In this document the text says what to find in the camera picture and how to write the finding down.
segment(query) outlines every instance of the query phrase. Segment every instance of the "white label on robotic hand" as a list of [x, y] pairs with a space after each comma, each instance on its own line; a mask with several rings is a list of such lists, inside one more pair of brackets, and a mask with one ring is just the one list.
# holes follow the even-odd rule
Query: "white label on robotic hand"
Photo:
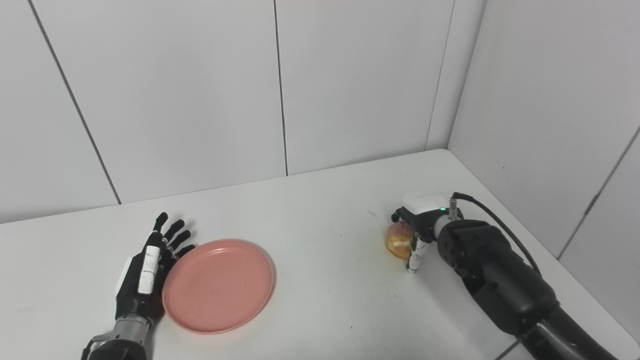
[[140, 281], [138, 282], [138, 293], [151, 294], [151, 291], [153, 291], [154, 279], [156, 278], [159, 260], [160, 248], [155, 246], [147, 246], [145, 259], [142, 262]]
[[422, 258], [427, 254], [427, 248], [429, 244], [418, 239], [415, 244], [415, 250], [412, 249], [411, 256], [409, 257], [409, 263], [407, 264], [406, 271], [414, 273], [420, 267]]

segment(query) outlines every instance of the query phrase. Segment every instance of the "robotic hand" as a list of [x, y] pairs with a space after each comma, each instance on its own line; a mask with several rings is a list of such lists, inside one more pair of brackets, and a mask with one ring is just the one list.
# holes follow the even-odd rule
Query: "robotic hand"
[[[520, 248], [529, 265], [511, 249], [498, 227], [462, 219], [456, 200], [474, 203], [491, 216]], [[391, 216], [415, 230], [407, 271], [420, 266], [427, 246], [462, 279], [469, 295], [502, 331], [514, 335], [539, 360], [615, 360], [560, 307], [556, 293], [542, 278], [527, 249], [491, 210], [475, 198], [454, 193], [409, 194]]]
[[[156, 219], [142, 251], [135, 255], [116, 296], [116, 323], [110, 333], [94, 336], [83, 350], [81, 360], [147, 360], [143, 347], [151, 327], [164, 315], [162, 289], [169, 271], [195, 245], [177, 249], [189, 237], [182, 219], [171, 225], [163, 235], [166, 213]], [[103, 343], [95, 350], [94, 344]]]

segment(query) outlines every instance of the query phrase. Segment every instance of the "table surface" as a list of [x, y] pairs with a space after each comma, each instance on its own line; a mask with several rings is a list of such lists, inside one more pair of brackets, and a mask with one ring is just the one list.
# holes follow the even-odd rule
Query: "table surface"
[[[384, 246], [390, 214], [415, 191], [484, 202], [527, 246], [567, 313], [619, 359], [640, 357], [625, 330], [445, 150], [0, 225], [3, 357], [75, 359], [109, 331], [123, 263], [167, 211], [185, 219], [194, 242], [259, 245], [276, 283], [256, 318], [224, 334], [191, 334], [164, 317], [153, 360], [495, 359], [514, 339], [487, 319], [435, 247], [408, 274]], [[471, 204], [460, 208], [489, 220]]]

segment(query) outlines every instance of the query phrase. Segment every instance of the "white wall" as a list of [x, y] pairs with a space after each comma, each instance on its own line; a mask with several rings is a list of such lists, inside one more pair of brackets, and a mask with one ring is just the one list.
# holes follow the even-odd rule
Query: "white wall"
[[0, 222], [116, 204], [26, 1], [0, 1], [0, 49]]
[[455, 1], [425, 150], [449, 144], [485, 5], [486, 0]]
[[450, 150], [558, 255], [640, 124], [640, 2], [492, 0]]
[[34, 3], [123, 202], [285, 175], [273, 2]]
[[424, 150], [453, 2], [277, 1], [290, 174]]
[[[296, 173], [443, 147], [483, 3], [278, 1], [279, 64], [274, 1], [34, 0], [123, 202], [284, 176], [287, 156]], [[4, 48], [29, 61], [7, 58], [1, 65], [38, 76], [41, 70], [31, 67], [47, 67], [48, 78], [38, 78], [42, 88], [32, 90], [12, 71], [1, 91], [42, 92], [38, 101], [56, 108], [56, 118], [73, 118], [54, 131], [37, 124], [43, 139], [5, 131], [6, 146], [20, 140], [58, 168], [78, 157], [90, 165], [47, 179], [57, 181], [53, 194], [22, 172], [4, 177], [0, 212], [8, 215], [0, 222], [113, 204], [110, 189], [103, 201], [104, 175], [90, 142], [91, 151], [72, 149], [72, 156], [49, 144], [52, 134], [80, 147], [88, 137], [34, 16], [3, 15], [9, 19], [3, 41], [12, 41]], [[31, 42], [39, 47], [32, 50]], [[45, 94], [52, 89], [55, 95]], [[0, 115], [22, 111], [23, 102], [5, 99], [12, 101]], [[41, 119], [55, 111], [36, 103], [20, 115]], [[33, 162], [28, 154], [5, 152], [0, 161], [13, 170]], [[78, 172], [97, 174], [96, 193], [97, 180]], [[79, 192], [79, 200], [67, 205], [61, 184]], [[42, 201], [30, 202], [32, 193]]]
[[607, 183], [560, 262], [640, 341], [640, 142]]

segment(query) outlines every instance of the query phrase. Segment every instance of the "wall seam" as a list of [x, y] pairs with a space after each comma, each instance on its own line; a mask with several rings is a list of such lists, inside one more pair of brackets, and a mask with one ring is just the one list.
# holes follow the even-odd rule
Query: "wall seam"
[[604, 183], [602, 184], [602, 186], [600, 187], [598, 192], [594, 195], [593, 199], [591, 200], [591, 202], [589, 203], [589, 205], [585, 209], [584, 213], [582, 214], [582, 218], [580, 218], [580, 221], [578, 221], [578, 224], [575, 226], [575, 229], [571, 233], [571, 236], [569, 236], [569, 239], [566, 241], [566, 243], [564, 244], [562, 250], [560, 250], [560, 253], [556, 257], [557, 260], [560, 260], [562, 255], [564, 255], [564, 252], [567, 250], [567, 248], [569, 247], [569, 244], [571, 244], [571, 241], [573, 241], [575, 235], [578, 233], [578, 230], [582, 226], [582, 223], [584, 223], [585, 219], [587, 219], [587, 216], [589, 215], [589, 212], [591, 211], [593, 206], [598, 202], [598, 199], [600, 198], [600, 194], [602, 194], [602, 192], [604, 191], [604, 188], [607, 186], [607, 184], [609, 184], [609, 181], [613, 177], [613, 174], [616, 172], [616, 170], [620, 166], [620, 163], [622, 162], [622, 159], [624, 159], [625, 156], [627, 155], [627, 153], [629, 152], [629, 149], [631, 148], [631, 145], [633, 145], [633, 143], [636, 142], [636, 139], [637, 139], [639, 133], [640, 133], [640, 126], [638, 126], [638, 128], [636, 129], [636, 131], [633, 134], [633, 136], [631, 136], [631, 140], [629, 140], [629, 143], [627, 144], [627, 146], [624, 148], [624, 150], [622, 150], [622, 153], [620, 154], [620, 157], [618, 158], [616, 163], [613, 165], [613, 168], [609, 172], [609, 175], [607, 176], [607, 179], [605, 179]]
[[456, 124], [456, 119], [458, 118], [458, 111], [460, 110], [460, 102], [462, 101], [462, 94], [465, 92], [465, 87], [467, 85], [467, 78], [469, 75], [469, 69], [471, 68], [471, 63], [474, 60], [474, 53], [476, 52], [476, 44], [478, 42], [478, 36], [480, 35], [480, 29], [482, 28], [482, 22], [484, 20], [484, 11], [486, 10], [486, 2], [487, 0], [483, 0], [482, 11], [480, 13], [480, 21], [478, 22], [478, 27], [476, 29], [476, 37], [474, 38], [473, 50], [471, 50], [471, 54], [469, 54], [469, 61], [467, 63], [467, 69], [465, 69], [464, 76], [464, 84], [462, 84], [462, 89], [460, 90], [460, 94], [458, 94], [458, 102], [456, 105], [456, 111], [453, 113], [453, 121], [451, 122], [451, 130], [449, 131], [449, 139], [447, 139], [447, 147], [449, 148], [449, 142], [451, 142], [451, 135], [453, 134], [453, 127]]
[[282, 67], [280, 65], [280, 34], [278, 33], [278, 6], [273, 0], [273, 16], [276, 24], [276, 52], [278, 53], [278, 82], [280, 83], [280, 112], [282, 114], [282, 141], [284, 143], [284, 168], [286, 176], [289, 176], [289, 161], [287, 159], [287, 126], [284, 121], [284, 100], [282, 97]]
[[27, 2], [29, 3], [29, 6], [31, 7], [31, 12], [33, 13], [33, 16], [35, 17], [36, 22], [38, 23], [38, 27], [40, 28], [40, 32], [42, 33], [42, 36], [44, 37], [44, 40], [47, 43], [47, 47], [49, 48], [49, 52], [51, 52], [51, 56], [53, 57], [53, 61], [56, 63], [56, 66], [58, 67], [58, 72], [60, 72], [60, 76], [62, 77], [62, 81], [64, 82], [65, 87], [67, 88], [67, 92], [68, 92], [69, 96], [71, 97], [71, 101], [73, 102], [74, 107], [76, 108], [76, 112], [77, 112], [78, 116], [80, 117], [80, 121], [82, 122], [82, 125], [84, 127], [84, 131], [86, 132], [87, 136], [89, 137], [89, 141], [91, 142], [93, 150], [95, 151], [95, 154], [98, 157], [98, 161], [100, 162], [100, 166], [102, 167], [102, 171], [104, 172], [104, 175], [107, 177], [107, 181], [109, 182], [109, 186], [111, 187], [111, 191], [113, 191], [113, 195], [115, 196], [116, 201], [118, 202], [118, 204], [122, 204], [122, 201], [120, 201], [120, 196], [118, 196], [118, 192], [116, 191], [116, 188], [113, 185], [113, 181], [111, 180], [111, 176], [109, 175], [109, 172], [107, 171], [107, 166], [105, 166], [105, 164], [104, 164], [104, 160], [102, 159], [102, 156], [100, 155], [100, 151], [98, 151], [98, 147], [95, 144], [95, 140], [93, 139], [93, 136], [91, 135], [91, 131], [89, 130], [89, 127], [87, 126], [86, 121], [84, 119], [84, 115], [82, 114], [82, 111], [80, 110], [80, 105], [78, 105], [78, 102], [76, 101], [76, 97], [75, 97], [73, 91], [71, 90], [71, 86], [69, 85], [69, 81], [67, 79], [67, 76], [65, 75], [65, 72], [62, 70], [62, 65], [60, 64], [58, 56], [56, 55], [56, 52], [53, 49], [53, 45], [51, 44], [51, 41], [49, 40], [49, 36], [47, 35], [47, 32], [44, 29], [44, 25], [42, 24], [42, 21], [40, 20], [40, 16], [38, 15], [38, 12], [36, 11], [35, 5], [33, 4], [32, 0], [27, 0]]
[[438, 83], [436, 84], [436, 94], [433, 96], [433, 104], [431, 105], [431, 116], [429, 117], [429, 127], [427, 128], [427, 138], [424, 141], [424, 151], [427, 150], [427, 144], [429, 143], [429, 133], [431, 132], [431, 125], [433, 123], [433, 112], [436, 108], [436, 100], [438, 99], [438, 90], [440, 89], [440, 78], [442, 77], [442, 68], [444, 67], [444, 58], [447, 55], [447, 45], [449, 45], [449, 33], [451, 32], [451, 23], [453, 22], [453, 10], [456, 7], [456, 0], [453, 0], [451, 5], [451, 16], [449, 17], [449, 27], [447, 28], [447, 39], [444, 42], [444, 50], [442, 51], [442, 60], [440, 61], [440, 72], [438, 73]]

